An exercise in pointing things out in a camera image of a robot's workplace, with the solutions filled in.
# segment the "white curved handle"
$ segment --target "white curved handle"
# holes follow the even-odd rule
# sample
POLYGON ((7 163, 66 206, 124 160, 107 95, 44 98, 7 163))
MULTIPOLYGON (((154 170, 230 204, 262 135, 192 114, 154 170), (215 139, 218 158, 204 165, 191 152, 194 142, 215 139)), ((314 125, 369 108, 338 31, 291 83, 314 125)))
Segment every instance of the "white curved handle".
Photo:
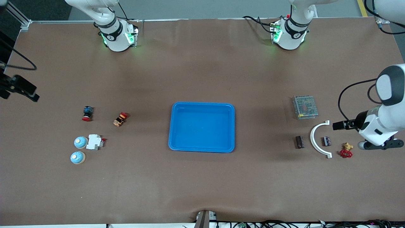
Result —
POLYGON ((318 144, 316 144, 316 141, 315 141, 315 131, 316 131, 317 128, 319 128, 320 126, 323 126, 323 125, 329 125, 329 120, 325 121, 324 123, 321 123, 321 124, 316 125, 316 126, 312 129, 311 135, 310 135, 311 143, 312 143, 312 145, 315 147, 315 149, 316 149, 319 153, 328 156, 328 158, 332 158, 332 153, 322 150, 322 149, 318 146, 318 144))

